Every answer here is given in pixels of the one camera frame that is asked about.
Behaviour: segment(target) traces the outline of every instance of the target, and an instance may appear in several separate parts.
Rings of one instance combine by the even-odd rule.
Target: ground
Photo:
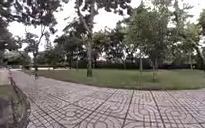
[[[92,78],[86,77],[86,70],[40,70],[40,76],[61,81],[82,83],[99,87],[125,89],[198,89],[205,87],[205,76],[199,70],[159,70],[158,79],[153,82],[152,71],[140,75],[137,70],[93,70]]]
[[[205,128],[205,89],[111,89],[12,76],[31,103],[28,128]]]

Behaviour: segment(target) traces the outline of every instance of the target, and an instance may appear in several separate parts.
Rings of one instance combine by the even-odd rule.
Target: tiled pavement
[[[205,128],[205,89],[108,89],[12,75],[31,102],[28,128]]]

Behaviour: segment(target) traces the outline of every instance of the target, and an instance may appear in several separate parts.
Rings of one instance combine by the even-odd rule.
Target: grass lawn
[[[198,89],[205,87],[203,71],[198,70],[159,70],[158,79],[152,81],[152,72],[144,71],[140,76],[137,70],[94,69],[92,78],[86,77],[86,70],[40,70],[40,76],[61,81],[82,83],[98,87],[128,89]]]

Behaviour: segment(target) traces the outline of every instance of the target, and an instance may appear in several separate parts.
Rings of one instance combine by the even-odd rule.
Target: sky
[[[140,5],[141,0],[132,0],[131,6],[133,8],[136,8]],[[205,0],[183,0],[184,3],[189,3],[194,8],[189,10],[189,13],[194,15],[194,17],[190,20],[191,22],[196,22],[200,12],[202,9],[205,8]],[[62,35],[62,30],[65,28],[66,25],[68,25],[69,22],[72,21],[74,17],[76,17],[76,13],[74,10],[74,0],[71,0],[68,4],[65,4],[63,6],[63,11],[59,11],[55,13],[56,20],[58,24],[56,25],[56,29],[58,30],[54,35],[50,37],[51,42],[55,39],[56,35],[60,36]],[[116,26],[116,23],[119,20],[122,20],[123,17],[126,16],[119,16],[117,14],[109,13],[104,10],[99,10],[99,14],[95,16],[94,22],[95,26],[93,31],[100,31],[101,29],[107,28],[114,28]],[[34,28],[34,27],[25,27],[21,23],[13,22],[10,23],[8,29],[14,36],[20,36],[24,37],[25,34],[25,28],[27,31],[30,31],[32,33],[35,33],[37,35],[40,35],[40,29]],[[45,41],[42,40],[42,43],[39,46],[39,50],[43,51],[45,46]]]

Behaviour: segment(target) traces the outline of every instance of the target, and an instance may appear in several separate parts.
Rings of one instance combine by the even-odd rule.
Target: park
[[[0,1],[1,127],[205,128],[205,2]]]

